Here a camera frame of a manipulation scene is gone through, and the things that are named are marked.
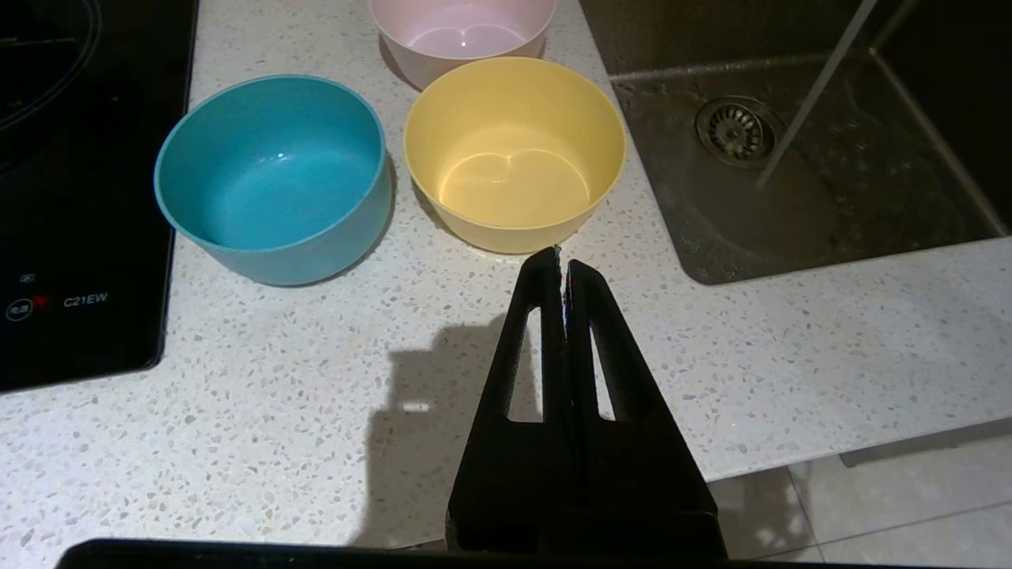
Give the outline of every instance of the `power button icon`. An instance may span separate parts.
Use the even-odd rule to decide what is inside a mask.
[[[11,322],[20,322],[31,316],[31,311],[34,308],[34,305],[31,304],[29,299],[20,299],[7,306],[4,316],[6,316],[7,320],[10,320]]]

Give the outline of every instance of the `floor tile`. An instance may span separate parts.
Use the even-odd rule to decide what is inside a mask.
[[[805,548],[797,551],[778,553],[769,557],[763,557],[756,561],[780,561],[784,563],[825,563],[822,552],[818,547]]]
[[[786,469],[709,485],[732,559],[755,559],[815,545]]]
[[[837,457],[789,468],[820,543],[1012,500],[1010,438],[852,469]]]
[[[1012,567],[1012,504],[922,521],[822,547],[829,563]]]

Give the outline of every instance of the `induction cooktop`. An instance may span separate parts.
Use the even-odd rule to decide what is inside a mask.
[[[152,188],[196,0],[0,6],[0,392],[154,365],[173,233]]]

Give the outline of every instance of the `drain strainer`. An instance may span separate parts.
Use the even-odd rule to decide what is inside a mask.
[[[696,134],[718,160],[739,168],[766,163],[783,123],[763,103],[747,97],[721,97],[696,114]]]

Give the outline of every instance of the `kitchen countertop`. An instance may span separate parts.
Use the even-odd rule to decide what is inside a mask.
[[[545,57],[610,92],[576,0]],[[303,289],[178,238],[161,364],[0,396],[0,566],[52,567],[94,537],[441,535],[522,259],[463,244],[412,189],[417,93],[384,64],[364,2],[203,0],[193,73],[193,102],[275,73],[361,93],[396,167],[393,221],[353,270]],[[1012,415],[1008,240],[702,287],[632,151],[563,255],[608,279],[708,480]]]

